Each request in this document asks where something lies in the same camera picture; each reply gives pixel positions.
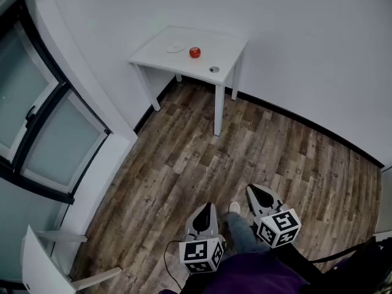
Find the person's leg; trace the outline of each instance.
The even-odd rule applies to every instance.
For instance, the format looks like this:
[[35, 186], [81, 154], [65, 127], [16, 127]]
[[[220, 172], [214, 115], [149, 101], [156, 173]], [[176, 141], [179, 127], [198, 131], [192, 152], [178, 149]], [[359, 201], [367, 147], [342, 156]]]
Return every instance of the person's leg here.
[[249, 227], [247, 220], [239, 215], [240, 208], [230, 204], [229, 212], [225, 215], [225, 221], [228, 224], [228, 230], [232, 236], [234, 247], [239, 254], [246, 253], [264, 253], [270, 250], [270, 247], [261, 243], [258, 244], [252, 229]]

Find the white table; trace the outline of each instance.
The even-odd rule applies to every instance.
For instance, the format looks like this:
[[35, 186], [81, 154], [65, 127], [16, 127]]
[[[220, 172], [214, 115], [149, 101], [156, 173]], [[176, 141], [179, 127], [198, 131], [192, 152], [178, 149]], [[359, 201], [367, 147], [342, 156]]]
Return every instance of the white table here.
[[[175, 42], [185, 45], [184, 50], [169, 53], [167, 47]], [[227, 77], [231, 71], [233, 76], [232, 99], [238, 92], [238, 80], [241, 70], [241, 60], [246, 40], [213, 31], [180, 28], [169, 26], [152, 40], [142, 46], [129, 61], [134, 65], [143, 89], [156, 111], [160, 110], [157, 97], [151, 90], [144, 66], [174, 72], [177, 81], [181, 76], [197, 78], [215, 85], [215, 124], [214, 134], [220, 135], [222, 130], [223, 104]], [[191, 58], [189, 49], [199, 47], [202, 55]], [[210, 71], [211, 67], [218, 67], [217, 73]]]
[[78, 290], [98, 284], [122, 271], [120, 267], [117, 267], [87, 279], [70, 282], [48, 256], [38, 236], [57, 242], [87, 241], [85, 236], [60, 231], [35, 234], [29, 226], [22, 243], [21, 262], [23, 284], [30, 294], [75, 294]]

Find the purple shirt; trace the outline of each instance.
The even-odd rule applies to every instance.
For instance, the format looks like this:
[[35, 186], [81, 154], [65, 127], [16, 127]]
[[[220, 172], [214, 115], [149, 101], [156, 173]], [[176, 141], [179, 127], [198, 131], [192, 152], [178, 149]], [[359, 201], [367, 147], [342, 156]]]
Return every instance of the purple shirt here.
[[220, 263], [203, 294], [298, 294], [304, 284], [299, 274], [273, 254], [239, 254]]

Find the white cube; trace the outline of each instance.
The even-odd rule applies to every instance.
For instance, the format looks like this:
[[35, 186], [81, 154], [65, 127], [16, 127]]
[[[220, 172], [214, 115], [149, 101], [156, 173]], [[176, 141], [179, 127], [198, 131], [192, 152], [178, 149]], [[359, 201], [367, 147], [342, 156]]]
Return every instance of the white cube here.
[[301, 228], [294, 209], [257, 219], [257, 235], [272, 248], [291, 243]]
[[223, 255], [219, 238], [179, 244], [179, 260], [189, 273], [208, 273], [218, 269]]

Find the white shoe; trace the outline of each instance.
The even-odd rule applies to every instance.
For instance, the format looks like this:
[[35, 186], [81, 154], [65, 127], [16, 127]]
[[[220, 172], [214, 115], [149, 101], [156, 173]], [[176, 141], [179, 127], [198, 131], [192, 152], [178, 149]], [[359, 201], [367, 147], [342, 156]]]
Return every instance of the white shoe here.
[[241, 207], [238, 202], [231, 202], [228, 206], [228, 211], [230, 213], [241, 213]]

